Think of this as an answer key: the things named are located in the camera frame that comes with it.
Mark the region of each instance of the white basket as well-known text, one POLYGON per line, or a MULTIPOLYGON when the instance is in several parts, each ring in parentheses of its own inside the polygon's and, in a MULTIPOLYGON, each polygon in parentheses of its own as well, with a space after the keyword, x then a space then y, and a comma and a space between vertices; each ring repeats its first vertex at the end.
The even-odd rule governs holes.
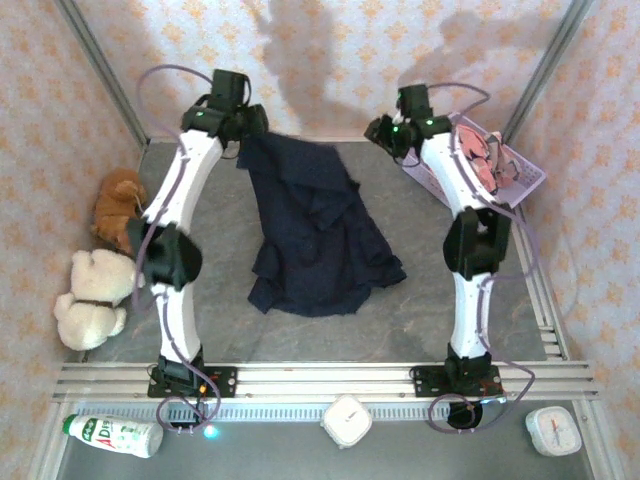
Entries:
MULTIPOLYGON (((468 127, 473 128, 480 135, 485 136, 487 131, 484 130, 479 125, 475 124, 467 117, 460 117, 458 113, 452 113, 449 115, 452 120, 457 121, 457 123, 461 125, 466 125, 468 127)), ((507 188, 501 188, 498 190, 497 195, 495 195, 496 200, 501 202, 507 202, 511 208, 515 208, 522 200, 524 200, 531 192, 533 192, 538 185, 540 185, 547 178, 547 175, 538 167, 536 167, 529 160, 513 151, 507 145, 504 146, 505 151, 512 155, 519 163, 522 169, 520 173, 520 177, 516 182, 507 188)), ((429 190, 438 200, 444 203, 447 207, 449 206, 449 202, 447 202, 447 197, 445 197, 438 180, 436 180, 435 176, 429 169, 427 165, 423 162, 420 162, 418 155, 414 149, 409 151, 409 154, 403 160, 403 170, 415 179, 420 185, 429 190)))

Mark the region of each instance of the white plastic bottle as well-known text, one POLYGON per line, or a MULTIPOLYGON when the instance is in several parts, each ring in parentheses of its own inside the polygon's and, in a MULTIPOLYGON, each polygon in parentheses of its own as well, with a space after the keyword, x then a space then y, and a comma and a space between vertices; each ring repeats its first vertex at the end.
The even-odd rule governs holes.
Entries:
POLYGON ((137 422, 113 415, 69 415, 62 431, 93 447, 140 458, 153 456, 164 435, 158 423, 137 422))

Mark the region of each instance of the floral wallpaper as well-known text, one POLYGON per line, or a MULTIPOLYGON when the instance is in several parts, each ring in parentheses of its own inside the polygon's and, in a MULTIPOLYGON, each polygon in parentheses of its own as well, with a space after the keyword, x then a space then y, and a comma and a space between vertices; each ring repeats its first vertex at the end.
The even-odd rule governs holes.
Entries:
POLYGON ((545 169, 527 202, 577 358, 594 362, 640 472, 640 24, 594 3, 514 146, 545 169))
POLYGON ((102 176, 140 150, 54 2, 0 2, 0 30, 0 476, 25 479, 69 353, 55 297, 102 176))
MULTIPOLYGON (((132 105, 140 75, 178 63, 207 75, 239 70, 273 130, 361 138, 394 108, 398 86, 455 80, 492 102, 472 118, 503 129, 569 0, 77 0, 132 105)), ((161 72, 144 88, 148 109, 179 127, 207 84, 161 72)), ((437 91, 436 112, 474 98, 437 91)), ((161 132, 146 125, 149 136, 161 132)))

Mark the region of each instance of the cream teddy bear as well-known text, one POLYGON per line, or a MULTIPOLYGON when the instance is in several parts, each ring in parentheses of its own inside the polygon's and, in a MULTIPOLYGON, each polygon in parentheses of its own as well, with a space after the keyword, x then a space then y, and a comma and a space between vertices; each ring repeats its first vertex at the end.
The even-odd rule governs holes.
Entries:
MULTIPOLYGON (((62 343, 72 350, 99 347, 118 335, 127 312, 118 307, 135 285, 135 263, 110 250, 78 251, 72 257, 71 291, 53 309, 62 343)), ((144 285, 140 276, 138 287, 144 285)))

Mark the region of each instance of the crumpled garment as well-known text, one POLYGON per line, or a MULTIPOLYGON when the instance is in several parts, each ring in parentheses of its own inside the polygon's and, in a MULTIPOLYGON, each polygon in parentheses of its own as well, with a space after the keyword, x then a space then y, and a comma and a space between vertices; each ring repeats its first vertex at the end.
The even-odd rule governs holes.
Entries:
POLYGON ((335 147, 275 133, 243 139, 264 241, 249 301, 306 317, 355 313, 406 278, 335 147))
POLYGON ((521 174, 520 163, 504 149, 500 132, 482 137, 466 125, 458 125, 457 129, 464 156, 482 186, 491 195, 496 195, 500 188, 507 188, 518 181, 521 174))

